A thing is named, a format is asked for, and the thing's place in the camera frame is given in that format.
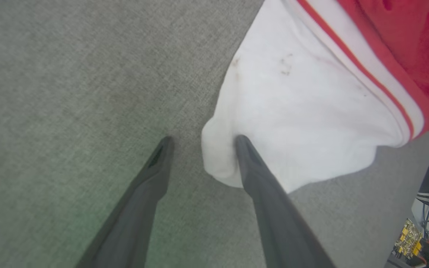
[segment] white towel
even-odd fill
[[[401,146],[397,121],[281,0],[266,0],[201,136],[204,168],[242,187],[235,136],[250,138],[286,192],[369,166]]]

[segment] stain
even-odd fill
[[[237,59],[233,60],[233,61],[231,62],[231,66],[233,66],[233,67],[237,67],[237,66],[238,66],[238,63],[239,63],[239,60],[240,60],[240,58],[237,58]]]
[[[289,63],[289,58],[292,57],[293,54],[289,53],[285,57],[281,59],[281,74],[289,75],[291,74],[292,65]]]
[[[329,65],[330,67],[334,67],[339,71],[343,71],[343,69],[341,67],[339,67],[337,64],[333,63],[332,61],[330,61],[328,59],[322,59],[322,58],[315,56],[315,55],[313,55],[313,57],[321,63],[325,63],[325,64]]]

